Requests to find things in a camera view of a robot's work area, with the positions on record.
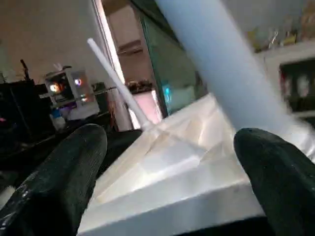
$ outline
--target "white cabinet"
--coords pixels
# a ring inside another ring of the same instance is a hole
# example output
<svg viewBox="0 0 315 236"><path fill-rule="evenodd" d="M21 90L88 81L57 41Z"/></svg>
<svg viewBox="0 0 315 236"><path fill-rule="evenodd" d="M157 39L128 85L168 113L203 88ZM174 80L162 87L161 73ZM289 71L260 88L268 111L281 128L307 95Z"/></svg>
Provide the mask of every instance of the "white cabinet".
<svg viewBox="0 0 315 236"><path fill-rule="evenodd" d="M279 68L282 64L315 58L315 42L302 42L257 55L276 91L281 92Z"/></svg>
<svg viewBox="0 0 315 236"><path fill-rule="evenodd" d="M302 42L263 52L257 55L257 59L263 63L275 91L281 94L282 88L284 88L286 94L293 93L292 97L286 97L285 100L288 102L288 107L295 113L295 116L300 118L315 117L314 92L312 92L314 83L311 82L312 77L310 77L314 76L315 67L313 69L312 66L309 66L313 63L312 59L315 59L315 41ZM285 75L288 72L284 70L282 71L283 78L281 78L280 67L282 65L286 65L287 69L288 66L290 67L290 76ZM308 81L307 94L310 93L310 95L302 95L300 93L299 89L302 86L302 83L299 82L300 78L306 78Z"/></svg>

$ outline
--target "white foam model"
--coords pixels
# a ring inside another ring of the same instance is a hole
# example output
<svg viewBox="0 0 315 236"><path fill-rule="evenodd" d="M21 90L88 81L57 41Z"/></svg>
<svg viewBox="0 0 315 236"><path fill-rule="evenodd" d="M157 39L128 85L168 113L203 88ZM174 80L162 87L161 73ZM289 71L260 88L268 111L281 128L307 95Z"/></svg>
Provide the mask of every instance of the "white foam model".
<svg viewBox="0 0 315 236"><path fill-rule="evenodd" d="M314 154L312 130L286 113L221 1L156 2L215 97L143 132L97 181L81 236L178 235L262 216L233 150L240 128L266 129Z"/></svg>

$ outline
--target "white tube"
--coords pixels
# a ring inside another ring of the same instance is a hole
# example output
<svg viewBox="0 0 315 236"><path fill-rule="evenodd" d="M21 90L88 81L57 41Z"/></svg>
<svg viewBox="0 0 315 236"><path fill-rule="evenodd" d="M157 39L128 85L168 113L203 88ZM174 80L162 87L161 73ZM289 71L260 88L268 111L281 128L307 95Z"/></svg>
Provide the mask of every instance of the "white tube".
<svg viewBox="0 0 315 236"><path fill-rule="evenodd" d="M156 2L236 130L261 128L304 149L310 129L286 113L220 0Z"/></svg>
<svg viewBox="0 0 315 236"><path fill-rule="evenodd" d="M153 126L153 124L148 120L144 112L141 110L139 104L134 100L132 94L127 89L127 87L122 83L122 81L119 79L117 73L114 71L112 66L107 61L106 57L100 50L100 48L97 46L97 44L94 42L92 38L88 39L88 44L95 53L96 57L99 59L100 63L104 67L104 69L107 71L108 75L113 79L114 83L117 86L117 89L123 96L125 102L128 104L130 109L133 110L133 112L136 114L139 123L143 129L148 129Z"/></svg>

